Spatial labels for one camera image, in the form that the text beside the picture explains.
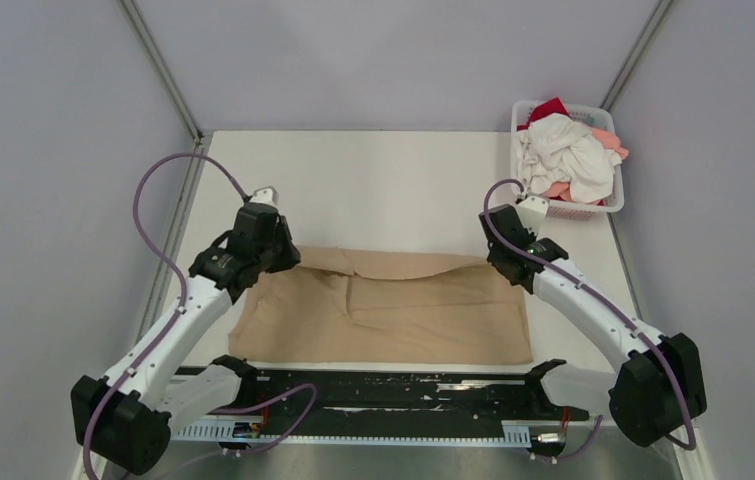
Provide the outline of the beige t-shirt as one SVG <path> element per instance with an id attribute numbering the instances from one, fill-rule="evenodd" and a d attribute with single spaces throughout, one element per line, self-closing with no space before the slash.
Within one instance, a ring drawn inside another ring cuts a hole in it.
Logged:
<path id="1" fill-rule="evenodd" d="M 522 290 L 482 257 L 302 246 L 261 275 L 229 354 L 267 363 L 506 366 L 533 359 Z"/>

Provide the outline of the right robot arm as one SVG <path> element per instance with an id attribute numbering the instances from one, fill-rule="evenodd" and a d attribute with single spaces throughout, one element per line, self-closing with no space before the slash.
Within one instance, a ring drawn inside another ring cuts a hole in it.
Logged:
<path id="1" fill-rule="evenodd" d="M 600 351 L 610 374 L 557 367 L 524 390 L 524 403 L 549 417 L 564 402 L 610 416 L 626 438 L 648 447 L 689 430 L 707 411 L 700 352 L 683 333 L 666 335 L 629 316 L 590 283 L 568 253 L 527 228 L 515 205 L 479 215 L 487 261 L 512 286 L 547 303 Z"/>

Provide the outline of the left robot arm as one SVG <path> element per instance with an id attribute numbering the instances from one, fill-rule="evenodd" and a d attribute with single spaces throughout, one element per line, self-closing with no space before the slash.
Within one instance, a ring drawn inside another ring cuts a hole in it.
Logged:
<path id="1" fill-rule="evenodd" d="M 288 223 L 272 201 L 248 200 L 233 227 L 201 251 L 180 278 L 180 292 L 142 339 L 98 378 L 82 376 L 70 398 L 75 435 L 88 478 L 93 458 L 143 475 L 165 453 L 173 433 L 226 405 L 250 412 L 257 384 L 217 360 L 179 387 L 170 381 L 209 328 L 259 277 L 300 262 Z"/>

